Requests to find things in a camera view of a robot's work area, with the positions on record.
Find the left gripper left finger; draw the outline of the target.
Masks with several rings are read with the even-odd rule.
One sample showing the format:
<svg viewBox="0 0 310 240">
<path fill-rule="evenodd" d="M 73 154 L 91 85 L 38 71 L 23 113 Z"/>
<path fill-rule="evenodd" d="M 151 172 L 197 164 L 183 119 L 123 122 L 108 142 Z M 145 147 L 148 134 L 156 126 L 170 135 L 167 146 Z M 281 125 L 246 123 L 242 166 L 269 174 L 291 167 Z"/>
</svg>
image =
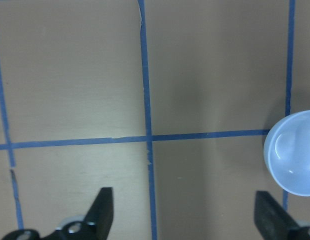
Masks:
<svg viewBox="0 0 310 240">
<path fill-rule="evenodd" d="M 14 230 L 3 240 L 106 240 L 114 219 L 113 188 L 103 187 L 82 220 L 73 220 L 41 237 L 34 229 Z"/>
</svg>

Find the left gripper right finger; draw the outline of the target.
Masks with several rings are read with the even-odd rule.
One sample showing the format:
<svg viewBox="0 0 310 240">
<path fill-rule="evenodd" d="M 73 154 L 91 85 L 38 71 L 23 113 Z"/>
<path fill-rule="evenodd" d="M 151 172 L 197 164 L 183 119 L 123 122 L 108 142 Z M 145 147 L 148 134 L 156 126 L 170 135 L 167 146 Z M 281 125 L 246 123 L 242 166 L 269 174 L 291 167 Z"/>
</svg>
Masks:
<svg viewBox="0 0 310 240">
<path fill-rule="evenodd" d="M 310 240 L 310 223 L 294 220 L 267 191 L 257 191 L 254 224 L 264 240 Z"/>
</svg>

